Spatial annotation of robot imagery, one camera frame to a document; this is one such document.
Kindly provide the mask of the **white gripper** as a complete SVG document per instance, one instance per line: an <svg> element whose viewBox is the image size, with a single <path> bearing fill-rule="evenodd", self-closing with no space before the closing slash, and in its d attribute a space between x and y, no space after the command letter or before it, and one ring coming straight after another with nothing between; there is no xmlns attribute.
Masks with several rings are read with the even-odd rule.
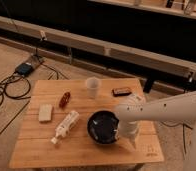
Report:
<svg viewBox="0 0 196 171"><path fill-rule="evenodd" d="M129 140L133 148L137 148L137 134L139 131L139 125L137 121L124 122L120 121L118 124L118 134Z"/></svg>

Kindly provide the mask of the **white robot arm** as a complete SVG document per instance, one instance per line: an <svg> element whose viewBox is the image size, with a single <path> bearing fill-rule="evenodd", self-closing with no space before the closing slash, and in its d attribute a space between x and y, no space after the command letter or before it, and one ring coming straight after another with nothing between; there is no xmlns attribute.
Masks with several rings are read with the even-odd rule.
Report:
<svg viewBox="0 0 196 171"><path fill-rule="evenodd" d="M196 171L196 91L143 102L137 94L129 95L115 107L121 136L134 140L138 121L175 121L194 124L190 150L183 171Z"/></svg>

